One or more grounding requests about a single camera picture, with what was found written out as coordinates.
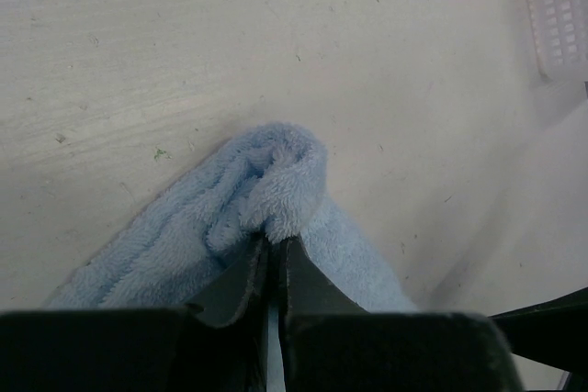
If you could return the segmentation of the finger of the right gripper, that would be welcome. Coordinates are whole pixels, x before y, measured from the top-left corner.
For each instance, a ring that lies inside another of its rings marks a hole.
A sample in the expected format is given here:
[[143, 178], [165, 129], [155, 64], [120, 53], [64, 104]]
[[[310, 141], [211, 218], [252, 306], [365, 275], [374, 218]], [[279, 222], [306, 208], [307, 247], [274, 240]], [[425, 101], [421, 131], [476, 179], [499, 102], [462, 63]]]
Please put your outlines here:
[[492, 316], [511, 352], [567, 372], [587, 370], [587, 290]]

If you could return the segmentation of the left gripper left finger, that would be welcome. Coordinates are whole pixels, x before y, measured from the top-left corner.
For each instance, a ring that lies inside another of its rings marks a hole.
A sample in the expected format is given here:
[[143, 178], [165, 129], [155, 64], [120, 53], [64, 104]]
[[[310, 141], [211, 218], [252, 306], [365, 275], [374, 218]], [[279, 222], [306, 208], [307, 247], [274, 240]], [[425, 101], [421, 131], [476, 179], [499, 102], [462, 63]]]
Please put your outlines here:
[[269, 244], [250, 238], [244, 252], [187, 306], [194, 311], [198, 383], [207, 391], [265, 391], [266, 279]]

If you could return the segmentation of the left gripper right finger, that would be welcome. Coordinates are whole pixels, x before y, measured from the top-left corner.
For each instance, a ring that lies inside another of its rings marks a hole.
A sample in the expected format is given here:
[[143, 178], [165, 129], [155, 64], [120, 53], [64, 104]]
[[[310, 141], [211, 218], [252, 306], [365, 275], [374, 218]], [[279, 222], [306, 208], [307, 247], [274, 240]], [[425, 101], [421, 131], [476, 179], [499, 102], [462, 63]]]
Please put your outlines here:
[[347, 376], [365, 349], [349, 332], [365, 312], [311, 261], [299, 238], [279, 246], [278, 336], [287, 391]]

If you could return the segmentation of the light blue towel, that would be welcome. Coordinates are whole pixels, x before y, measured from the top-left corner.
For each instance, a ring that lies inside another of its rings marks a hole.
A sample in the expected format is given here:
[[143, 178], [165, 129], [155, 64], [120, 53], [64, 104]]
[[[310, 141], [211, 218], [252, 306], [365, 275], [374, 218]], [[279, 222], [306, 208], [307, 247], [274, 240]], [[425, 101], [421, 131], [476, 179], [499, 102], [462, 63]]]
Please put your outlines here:
[[279, 246], [311, 261], [365, 310], [349, 332], [365, 349], [347, 376], [315, 391], [408, 391], [414, 303], [378, 251], [326, 192], [327, 154], [307, 130], [269, 124], [229, 140], [134, 219], [37, 314], [36, 359], [4, 389], [207, 391], [198, 383], [187, 303], [244, 252], [269, 244], [266, 388], [285, 388], [278, 336]]

